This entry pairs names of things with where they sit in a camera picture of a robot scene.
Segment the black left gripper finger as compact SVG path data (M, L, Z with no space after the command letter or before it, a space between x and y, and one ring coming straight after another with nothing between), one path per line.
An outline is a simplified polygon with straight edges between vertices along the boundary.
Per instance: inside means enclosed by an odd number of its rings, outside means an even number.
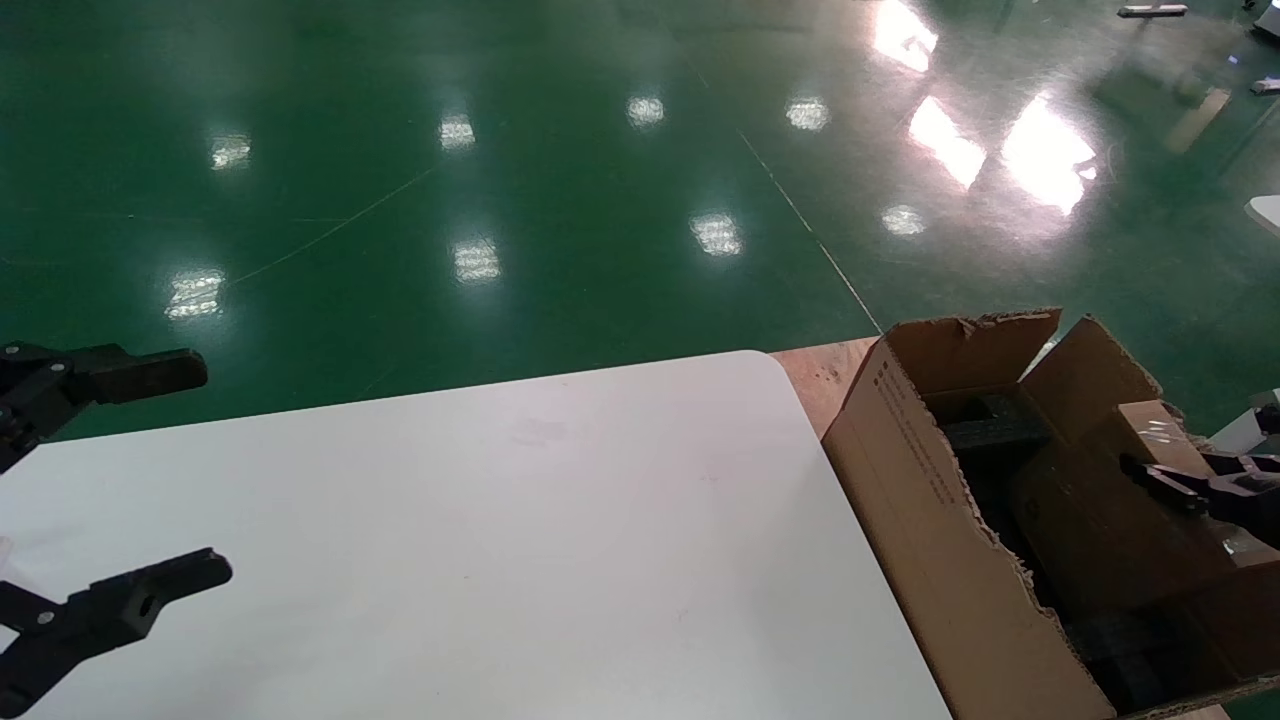
M132 404L207 382L207 364L191 348L138 356L119 345L55 350L4 343L1 471L13 469L95 404Z
M15 633L1 656L1 716L20 717L77 666L143 641L166 605L233 578L211 548L101 579L56 603L1 584L1 621Z

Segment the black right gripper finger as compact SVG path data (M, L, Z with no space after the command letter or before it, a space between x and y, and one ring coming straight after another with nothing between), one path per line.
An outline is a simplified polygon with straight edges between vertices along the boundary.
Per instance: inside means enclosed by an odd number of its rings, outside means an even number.
M1142 462L1129 454L1120 468L1149 496L1184 514L1208 516L1279 547L1279 459L1275 455L1203 452L1210 473Z

